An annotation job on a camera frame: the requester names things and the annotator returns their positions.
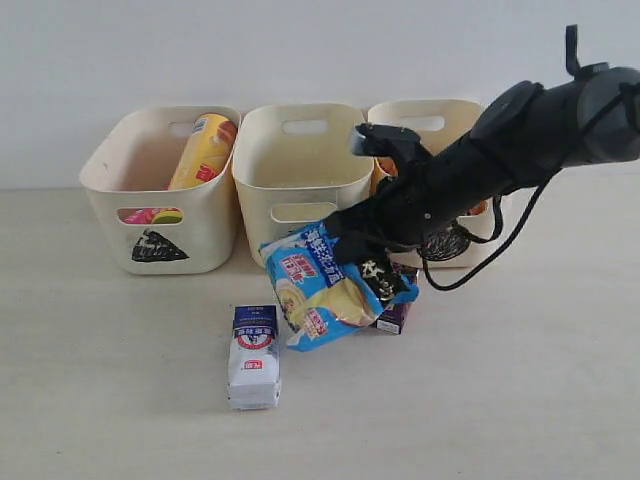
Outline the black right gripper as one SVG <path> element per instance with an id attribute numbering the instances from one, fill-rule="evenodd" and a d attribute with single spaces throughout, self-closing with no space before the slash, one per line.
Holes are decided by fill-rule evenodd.
<path id="1" fill-rule="evenodd" d="M 380 184 L 375 198 L 336 210 L 322 223 L 332 236 L 338 264 L 361 264 L 386 258 L 393 243 L 423 246 L 427 238 L 448 227 L 465 240 L 488 243 L 502 233 L 501 196 L 505 189 L 505 167 L 482 151 L 464 134 L 433 155 L 421 143 L 419 157 L 398 165 L 397 175 Z M 483 200 L 491 200 L 494 227 L 488 238 L 471 233 L 458 218 Z"/>

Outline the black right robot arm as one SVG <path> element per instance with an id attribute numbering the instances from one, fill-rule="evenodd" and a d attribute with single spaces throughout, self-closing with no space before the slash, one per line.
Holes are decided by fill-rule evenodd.
<path id="1" fill-rule="evenodd" d="M 397 174 L 325 220 L 341 264 L 414 250 L 481 201 L 562 169 L 638 159 L 639 72 L 597 64 L 549 89 L 519 82 L 437 154 L 411 129 L 371 123 L 354 127 L 350 148 L 391 158 Z"/>

